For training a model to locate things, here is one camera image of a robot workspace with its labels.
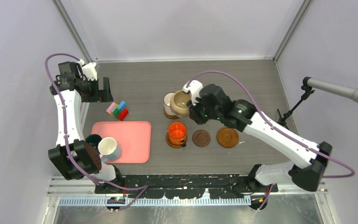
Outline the beige mug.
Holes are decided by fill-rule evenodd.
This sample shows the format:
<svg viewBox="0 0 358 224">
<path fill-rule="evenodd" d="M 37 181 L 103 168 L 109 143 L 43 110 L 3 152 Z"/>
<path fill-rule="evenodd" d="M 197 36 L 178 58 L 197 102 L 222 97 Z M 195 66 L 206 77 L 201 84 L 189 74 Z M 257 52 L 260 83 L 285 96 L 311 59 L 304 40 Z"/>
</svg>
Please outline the beige mug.
<svg viewBox="0 0 358 224">
<path fill-rule="evenodd" d="M 190 111 L 187 103 L 189 101 L 191 102 L 190 94 L 184 93 L 183 91 L 177 91 L 170 100 L 171 110 L 179 117 L 188 117 Z"/>
</svg>

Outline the dark walnut coaster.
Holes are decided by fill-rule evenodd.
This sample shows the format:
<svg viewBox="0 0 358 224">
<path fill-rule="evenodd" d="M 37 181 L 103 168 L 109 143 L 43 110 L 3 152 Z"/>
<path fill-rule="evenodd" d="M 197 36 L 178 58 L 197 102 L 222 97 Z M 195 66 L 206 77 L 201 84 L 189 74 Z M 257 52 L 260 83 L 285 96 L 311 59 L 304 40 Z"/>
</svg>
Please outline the dark walnut coaster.
<svg viewBox="0 0 358 224">
<path fill-rule="evenodd" d="M 198 147 L 205 147 L 211 141 L 211 136 L 206 130 L 197 130 L 192 135 L 193 143 Z"/>
</svg>

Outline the orange cup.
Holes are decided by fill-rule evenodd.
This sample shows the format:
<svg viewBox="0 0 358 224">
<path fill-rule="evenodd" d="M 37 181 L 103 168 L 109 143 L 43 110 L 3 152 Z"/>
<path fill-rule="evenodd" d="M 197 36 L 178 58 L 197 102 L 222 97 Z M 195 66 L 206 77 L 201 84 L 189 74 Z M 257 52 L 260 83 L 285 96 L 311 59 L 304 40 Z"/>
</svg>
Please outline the orange cup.
<svg viewBox="0 0 358 224">
<path fill-rule="evenodd" d="M 187 136 L 187 128 L 186 126 L 181 122 L 172 122 L 168 128 L 167 128 L 167 134 L 172 139 L 184 139 L 185 136 Z"/>
</svg>

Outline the grey cup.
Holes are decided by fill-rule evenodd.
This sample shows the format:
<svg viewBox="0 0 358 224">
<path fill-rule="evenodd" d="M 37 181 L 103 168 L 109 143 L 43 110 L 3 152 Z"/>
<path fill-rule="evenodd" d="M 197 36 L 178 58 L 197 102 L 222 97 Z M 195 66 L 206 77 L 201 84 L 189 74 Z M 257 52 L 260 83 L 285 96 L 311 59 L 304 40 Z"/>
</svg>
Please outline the grey cup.
<svg viewBox="0 0 358 224">
<path fill-rule="evenodd" d="M 163 98 L 164 112 L 168 116 L 176 116 L 176 114 L 171 109 L 171 98 L 174 96 L 174 94 L 174 92 L 169 92 Z"/>
</svg>

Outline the dark green mug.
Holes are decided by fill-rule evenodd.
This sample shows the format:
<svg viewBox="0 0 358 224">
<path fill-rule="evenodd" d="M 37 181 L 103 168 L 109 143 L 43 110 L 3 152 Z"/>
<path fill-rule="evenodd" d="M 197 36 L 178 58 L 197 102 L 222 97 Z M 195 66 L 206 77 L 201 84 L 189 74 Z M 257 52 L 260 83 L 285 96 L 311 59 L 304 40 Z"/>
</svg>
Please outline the dark green mug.
<svg viewBox="0 0 358 224">
<path fill-rule="evenodd" d="M 91 134 L 85 138 L 85 141 L 98 151 L 98 145 L 101 142 L 102 137 L 98 134 Z"/>
</svg>

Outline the white mug blue handle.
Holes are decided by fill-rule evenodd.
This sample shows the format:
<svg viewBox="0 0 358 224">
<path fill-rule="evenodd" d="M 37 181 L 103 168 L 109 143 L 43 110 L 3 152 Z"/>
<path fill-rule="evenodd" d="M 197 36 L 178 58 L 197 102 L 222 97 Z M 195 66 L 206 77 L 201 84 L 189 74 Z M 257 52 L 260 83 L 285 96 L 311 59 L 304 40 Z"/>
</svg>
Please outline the white mug blue handle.
<svg viewBox="0 0 358 224">
<path fill-rule="evenodd" d="M 112 137 L 103 138 L 97 146 L 102 162 L 117 160 L 122 153 L 118 142 Z"/>
</svg>

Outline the pink plastic tray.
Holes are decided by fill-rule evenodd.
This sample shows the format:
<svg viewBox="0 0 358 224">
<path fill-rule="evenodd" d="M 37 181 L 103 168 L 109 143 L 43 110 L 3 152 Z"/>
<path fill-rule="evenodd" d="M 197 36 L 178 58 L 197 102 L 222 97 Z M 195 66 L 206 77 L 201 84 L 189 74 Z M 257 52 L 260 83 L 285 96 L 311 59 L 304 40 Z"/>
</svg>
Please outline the pink plastic tray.
<svg viewBox="0 0 358 224">
<path fill-rule="evenodd" d="M 147 121 L 97 122 L 91 133 L 102 138 L 112 137 L 121 147 L 121 155 L 116 160 L 101 156 L 105 163 L 141 164 L 149 160 L 151 124 Z"/>
</svg>

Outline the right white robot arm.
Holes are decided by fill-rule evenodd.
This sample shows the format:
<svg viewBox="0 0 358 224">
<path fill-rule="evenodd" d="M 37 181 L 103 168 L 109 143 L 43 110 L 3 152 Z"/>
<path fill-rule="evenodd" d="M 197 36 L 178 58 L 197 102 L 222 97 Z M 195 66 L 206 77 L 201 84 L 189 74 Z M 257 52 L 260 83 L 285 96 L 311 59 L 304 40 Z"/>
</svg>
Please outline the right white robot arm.
<svg viewBox="0 0 358 224">
<path fill-rule="evenodd" d="M 232 101 L 221 87 L 203 86 L 193 80 L 182 88 L 190 95 L 186 105 L 189 118 L 202 125 L 217 120 L 227 128 L 254 136 L 289 158 L 289 162 L 275 165 L 256 164 L 247 176 L 252 191 L 275 183 L 292 182 L 303 190 L 315 192 L 328 165 L 332 146 L 306 140 L 271 120 L 264 112 L 244 100 Z"/>
</svg>

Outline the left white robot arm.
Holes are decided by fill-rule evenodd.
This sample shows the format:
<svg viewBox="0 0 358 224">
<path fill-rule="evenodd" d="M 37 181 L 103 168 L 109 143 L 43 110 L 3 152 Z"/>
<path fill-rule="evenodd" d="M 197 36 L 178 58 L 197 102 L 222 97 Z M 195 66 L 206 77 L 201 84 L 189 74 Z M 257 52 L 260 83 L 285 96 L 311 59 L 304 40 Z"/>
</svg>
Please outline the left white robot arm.
<svg viewBox="0 0 358 224">
<path fill-rule="evenodd" d="M 60 63 L 55 77 L 48 73 L 58 112 L 56 146 L 48 157 L 66 180 L 87 177 L 100 188 L 119 193 L 124 189 L 119 169 L 101 160 L 96 146 L 85 140 L 81 125 L 82 103 L 113 101 L 109 78 L 103 79 L 104 87 L 99 89 L 97 67 L 95 62 L 78 60 Z"/>
</svg>

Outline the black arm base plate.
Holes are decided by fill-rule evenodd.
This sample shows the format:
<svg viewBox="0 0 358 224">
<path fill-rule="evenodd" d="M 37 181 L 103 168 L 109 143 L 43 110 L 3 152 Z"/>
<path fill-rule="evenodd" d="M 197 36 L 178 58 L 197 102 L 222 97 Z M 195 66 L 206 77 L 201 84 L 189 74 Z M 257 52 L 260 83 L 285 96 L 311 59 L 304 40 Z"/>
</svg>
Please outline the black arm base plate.
<svg viewBox="0 0 358 224">
<path fill-rule="evenodd" d="M 147 199 L 201 198 L 209 193 L 211 199 L 236 199 L 254 193 L 266 194 L 269 187 L 256 184 L 246 175 L 125 175 L 120 184 L 132 190 L 122 190 L 106 183 L 95 187 L 96 194 L 123 193 L 134 199 L 140 192 L 136 188 L 147 186 L 140 196 Z"/>
</svg>

